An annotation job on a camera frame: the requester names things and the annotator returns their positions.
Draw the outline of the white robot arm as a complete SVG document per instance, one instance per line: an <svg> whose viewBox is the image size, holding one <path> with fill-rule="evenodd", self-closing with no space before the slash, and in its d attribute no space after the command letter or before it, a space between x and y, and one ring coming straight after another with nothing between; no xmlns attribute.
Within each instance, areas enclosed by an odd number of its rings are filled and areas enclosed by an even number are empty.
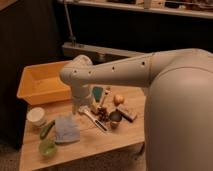
<svg viewBox="0 0 213 171"><path fill-rule="evenodd" d="M88 84L146 87L148 171L213 171L213 53L179 49L94 65L79 55L60 79L81 99Z"/></svg>

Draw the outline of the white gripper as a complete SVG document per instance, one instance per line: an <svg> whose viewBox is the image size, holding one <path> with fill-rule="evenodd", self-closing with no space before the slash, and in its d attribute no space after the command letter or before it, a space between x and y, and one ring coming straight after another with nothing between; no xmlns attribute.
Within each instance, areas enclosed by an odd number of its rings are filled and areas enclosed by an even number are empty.
<svg viewBox="0 0 213 171"><path fill-rule="evenodd" d="M97 115L98 107L96 101L93 99L91 95L91 87L89 85L77 85L71 87L72 92L72 112L75 115L77 113L77 108L79 106L90 105L91 111Z"/></svg>

